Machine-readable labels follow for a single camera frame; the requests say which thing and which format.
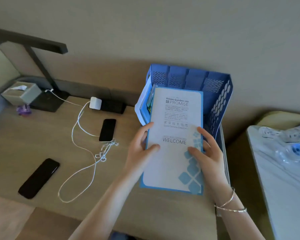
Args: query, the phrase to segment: tissue box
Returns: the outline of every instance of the tissue box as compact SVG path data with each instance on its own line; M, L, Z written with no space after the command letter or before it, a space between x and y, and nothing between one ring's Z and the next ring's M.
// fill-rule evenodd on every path
M35 83L17 81L6 89L1 95L12 105L31 104L41 93Z

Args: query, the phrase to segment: hands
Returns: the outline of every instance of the hands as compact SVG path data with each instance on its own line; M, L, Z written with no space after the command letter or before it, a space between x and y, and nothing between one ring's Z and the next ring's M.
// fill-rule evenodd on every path
M135 181L137 181L143 173L152 154L160 149L160 145L155 144L145 150L146 144L144 140L147 137L148 129L152 126L153 122L142 126L131 141L128 149L127 161L123 171L132 176Z
M188 151L197 159L206 183L216 195L221 190L220 188L229 185L225 174L223 153L213 136L205 129L198 127L197 131L207 139L207 141L203 141L203 148L206 153L203 154L194 147L188 147Z

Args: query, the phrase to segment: desk lamp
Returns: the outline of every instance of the desk lamp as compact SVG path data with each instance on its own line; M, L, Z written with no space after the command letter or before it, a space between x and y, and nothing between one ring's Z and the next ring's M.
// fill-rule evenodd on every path
M44 65L41 63L36 53L32 49L32 47L34 47L59 54L65 54L68 52L66 44L0 29L0 44L8 41L23 45L29 56L32 58L34 63L37 65L37 67L40 69L42 74L45 76L45 78L53 88L53 92L64 100L68 98L70 94L68 92L61 91L58 88L56 82L53 80L52 76L49 74L47 69L44 67ZM33 109L39 109L48 112L56 112L61 104L63 104L63 102L64 101L57 98L50 92L42 92L30 104L30 107Z

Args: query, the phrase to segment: smartphone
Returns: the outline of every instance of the smartphone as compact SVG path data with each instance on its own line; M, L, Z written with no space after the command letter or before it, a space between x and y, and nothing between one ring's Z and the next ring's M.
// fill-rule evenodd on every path
M106 100L106 99L102 100L101 108L100 108L100 110L118 113L118 114L123 114L125 109L126 109L126 104L119 101Z
M60 163L48 158L24 182L18 193L27 199L32 199L58 169Z
M105 119L101 128L99 141L112 141L115 127L115 119Z

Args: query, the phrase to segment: lamp base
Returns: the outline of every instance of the lamp base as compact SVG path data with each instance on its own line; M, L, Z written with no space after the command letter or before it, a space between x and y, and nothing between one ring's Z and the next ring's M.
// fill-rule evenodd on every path
M65 91L53 90L53 93L64 100L67 100L70 96L70 94ZM34 101L32 101L30 108L54 113L63 103L63 100L57 98L51 92L43 91Z

